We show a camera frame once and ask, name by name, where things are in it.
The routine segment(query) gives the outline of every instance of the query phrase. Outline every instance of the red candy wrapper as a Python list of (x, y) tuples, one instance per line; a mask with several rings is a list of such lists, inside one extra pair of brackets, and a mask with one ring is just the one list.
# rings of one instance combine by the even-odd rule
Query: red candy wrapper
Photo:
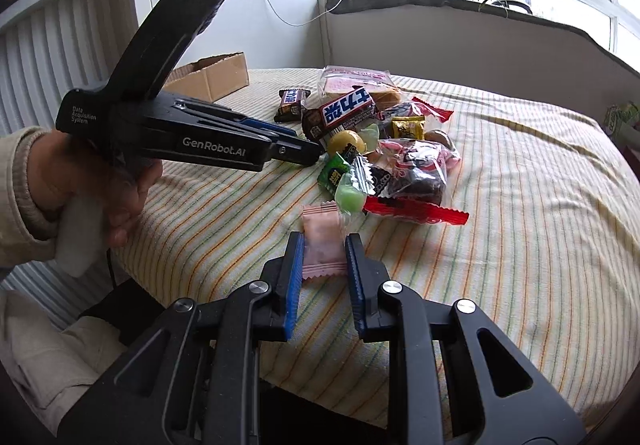
[(449, 223), (464, 225), (468, 219), (467, 212), (444, 208), (433, 203), (412, 200), (410, 198), (376, 198), (367, 196), (364, 211), (379, 216), (407, 219), (416, 223)]

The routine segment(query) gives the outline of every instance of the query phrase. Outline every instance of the beige jacket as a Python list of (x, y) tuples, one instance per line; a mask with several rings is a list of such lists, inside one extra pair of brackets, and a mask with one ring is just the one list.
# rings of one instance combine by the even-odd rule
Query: beige jacket
[[(34, 205), (26, 166), (45, 131), (0, 138), (0, 268), (53, 258), (57, 224)], [(83, 317), (62, 333), (31, 299), (0, 289), (0, 361), (25, 401), (55, 433), (66, 411), (124, 351), (118, 330)]]

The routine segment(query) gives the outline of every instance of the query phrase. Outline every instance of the black cable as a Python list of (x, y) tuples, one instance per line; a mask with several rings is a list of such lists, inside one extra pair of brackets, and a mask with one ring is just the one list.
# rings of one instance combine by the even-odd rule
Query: black cable
[(116, 289), (118, 284), (116, 283), (116, 275), (113, 272), (113, 265), (111, 264), (111, 248), (107, 248), (107, 266), (109, 267), (109, 277), (111, 277), (111, 285), (113, 289)]

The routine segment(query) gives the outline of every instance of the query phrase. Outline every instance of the silver screw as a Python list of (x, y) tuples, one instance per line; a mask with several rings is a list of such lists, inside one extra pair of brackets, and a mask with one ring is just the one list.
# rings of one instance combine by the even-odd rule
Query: silver screw
[(385, 281), (382, 283), (382, 289), (387, 293), (400, 293), (402, 291), (402, 284), (398, 281)]
[(473, 313), (476, 311), (476, 303), (469, 299), (460, 299), (456, 306), (462, 313)]
[(269, 291), (269, 285), (265, 281), (253, 281), (249, 285), (249, 291), (251, 293), (267, 293)]
[(187, 313), (187, 311), (191, 311), (195, 305), (196, 303), (194, 303), (192, 299), (184, 297), (174, 302), (174, 310), (178, 313)]

